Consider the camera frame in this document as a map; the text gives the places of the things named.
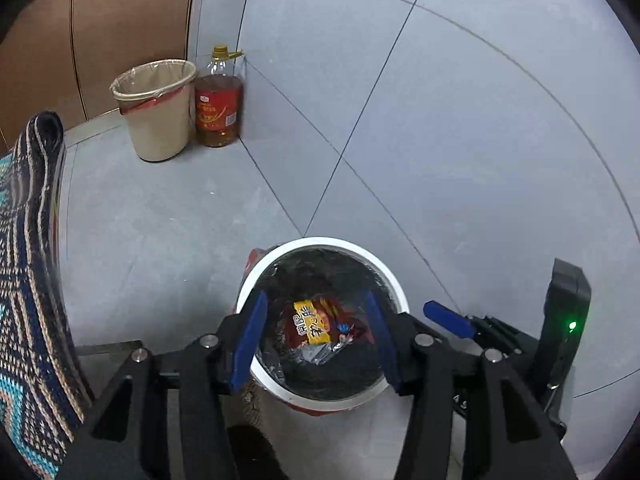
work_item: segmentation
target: knitted blanket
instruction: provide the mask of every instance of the knitted blanket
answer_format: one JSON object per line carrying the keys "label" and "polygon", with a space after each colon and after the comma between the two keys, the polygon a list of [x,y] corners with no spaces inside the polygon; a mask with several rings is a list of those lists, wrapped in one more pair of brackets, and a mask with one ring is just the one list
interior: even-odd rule
{"label": "knitted blanket", "polygon": [[64,157],[60,119],[43,112],[0,161],[0,424],[45,480],[56,475],[91,401],[58,275]]}

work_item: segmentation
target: gray floor tile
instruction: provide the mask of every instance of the gray floor tile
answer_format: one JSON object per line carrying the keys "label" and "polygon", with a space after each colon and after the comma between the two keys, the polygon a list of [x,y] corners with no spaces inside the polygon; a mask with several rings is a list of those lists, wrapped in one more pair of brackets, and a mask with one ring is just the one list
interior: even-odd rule
{"label": "gray floor tile", "polygon": [[338,153],[255,68],[249,64],[244,68],[242,142],[303,233]]}
{"label": "gray floor tile", "polygon": [[535,76],[591,137],[640,218],[640,57],[605,0],[418,0]]}
{"label": "gray floor tile", "polygon": [[628,306],[638,297],[638,241],[565,111],[510,60],[422,9],[390,63],[345,158],[461,311],[539,334],[562,258],[593,289],[576,393],[636,370],[640,324]]}
{"label": "gray floor tile", "polygon": [[299,237],[239,142],[149,164],[119,127],[76,149],[61,222],[76,344],[180,348],[231,310],[251,248]]}
{"label": "gray floor tile", "polygon": [[388,388],[354,410],[309,416],[260,398],[265,433],[294,480],[393,478],[411,403]]}
{"label": "gray floor tile", "polygon": [[62,182],[60,183],[60,196],[58,199],[58,257],[62,264],[66,261],[66,222],[69,205],[69,185],[71,183],[71,168],[76,158],[76,145],[66,149],[65,165],[62,169]]}
{"label": "gray floor tile", "polygon": [[[410,9],[400,0],[247,0],[239,46],[341,152]],[[339,50],[346,57],[329,61]]]}
{"label": "gray floor tile", "polygon": [[602,469],[616,452],[640,410],[639,392],[635,372],[573,400],[564,449],[578,474]]}
{"label": "gray floor tile", "polygon": [[455,308],[418,251],[354,171],[342,161],[335,171],[307,236],[342,238],[379,257],[394,273],[414,316],[436,300]]}

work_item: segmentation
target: blue handle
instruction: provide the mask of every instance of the blue handle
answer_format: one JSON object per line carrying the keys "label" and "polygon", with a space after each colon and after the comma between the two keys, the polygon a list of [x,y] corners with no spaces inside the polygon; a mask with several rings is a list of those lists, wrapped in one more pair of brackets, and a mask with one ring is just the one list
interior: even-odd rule
{"label": "blue handle", "polygon": [[394,346],[389,329],[386,326],[385,317],[380,310],[378,301],[371,291],[365,296],[364,310],[367,314],[367,321],[369,321],[369,329],[376,343],[380,366],[382,366],[386,382],[391,384],[392,388],[397,391],[401,383],[398,359],[396,358],[396,347]]}
{"label": "blue handle", "polygon": [[473,339],[476,331],[471,326],[471,322],[457,312],[449,310],[437,301],[428,301],[422,310],[424,316],[436,322],[441,327],[449,330],[454,335],[462,339]]}
{"label": "blue handle", "polygon": [[268,303],[266,293],[260,291],[234,352],[233,367],[229,377],[229,385],[234,392],[238,391],[249,378],[251,361],[260,342],[264,323],[267,321]]}

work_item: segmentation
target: wall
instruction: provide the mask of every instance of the wall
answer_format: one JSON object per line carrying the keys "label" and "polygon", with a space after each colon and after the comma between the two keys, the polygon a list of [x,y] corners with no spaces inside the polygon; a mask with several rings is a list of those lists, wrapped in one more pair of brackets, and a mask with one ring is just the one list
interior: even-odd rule
{"label": "wall", "polygon": [[554,257],[584,269],[565,446],[601,468],[640,408],[640,57],[604,0],[202,0],[198,18],[199,64],[241,28],[242,142],[300,234],[371,250],[417,315],[436,299],[537,335]]}
{"label": "wall", "polygon": [[198,68],[208,65],[215,44],[238,46],[242,12],[246,0],[192,0],[187,41],[187,59]]}

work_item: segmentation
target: metal screw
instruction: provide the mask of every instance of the metal screw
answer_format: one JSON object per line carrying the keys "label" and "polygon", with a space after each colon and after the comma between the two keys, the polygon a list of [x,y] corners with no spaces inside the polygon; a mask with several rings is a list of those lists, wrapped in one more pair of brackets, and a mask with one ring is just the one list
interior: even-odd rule
{"label": "metal screw", "polygon": [[431,346],[435,342],[435,339],[429,334],[418,334],[414,338],[414,341],[418,346]]}
{"label": "metal screw", "polygon": [[149,352],[147,352],[144,348],[138,348],[137,350],[131,352],[131,358],[137,363],[141,363],[147,357],[149,357]]}
{"label": "metal screw", "polygon": [[484,351],[484,357],[492,363],[497,363],[498,361],[502,361],[502,352],[495,348],[489,348]]}
{"label": "metal screw", "polygon": [[218,346],[218,337],[213,334],[205,334],[200,338],[200,344],[204,346],[204,348],[213,348],[214,346]]}

